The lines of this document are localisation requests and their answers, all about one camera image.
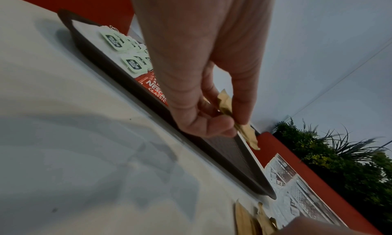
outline black tray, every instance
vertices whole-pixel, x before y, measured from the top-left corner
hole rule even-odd
[[[100,24],[65,9],[59,10],[57,14],[64,25],[70,30],[72,39],[77,48],[89,60],[102,69],[125,90],[138,98],[153,112],[163,118],[167,123],[180,131],[173,120],[169,109],[86,39],[73,26],[72,20],[97,26],[101,26]],[[271,198],[276,199],[273,188],[238,135],[233,139],[226,137],[203,139],[183,132],[181,133],[256,194],[268,195]]]

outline orange wall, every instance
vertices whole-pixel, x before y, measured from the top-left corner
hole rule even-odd
[[[57,12],[68,9],[102,25],[112,25],[128,33],[134,10],[131,0],[25,0]]]
[[[257,136],[259,151],[252,150],[261,165],[267,163],[277,154],[305,180],[312,190],[353,230],[372,235],[382,235],[354,207],[336,193],[316,173],[294,155],[272,134],[265,132]]]

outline green plant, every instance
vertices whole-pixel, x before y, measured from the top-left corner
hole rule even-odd
[[[387,149],[370,146],[375,138],[349,142],[347,129],[344,135],[330,130],[320,137],[317,126],[303,124],[300,130],[292,119],[280,122],[274,136],[380,231],[390,231],[392,159]]]

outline table surface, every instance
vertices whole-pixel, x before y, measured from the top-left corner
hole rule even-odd
[[[235,234],[256,196],[74,46],[0,0],[0,234]]]

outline red packet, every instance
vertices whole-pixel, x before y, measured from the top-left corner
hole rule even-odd
[[[148,73],[145,73],[143,75],[140,75],[139,77],[135,78],[139,83],[141,83],[144,88],[148,89],[151,93],[153,93],[161,102],[163,102],[165,105],[167,105],[166,102],[166,97],[162,93],[162,91],[159,88],[159,84],[156,81],[154,71],[148,71]]]

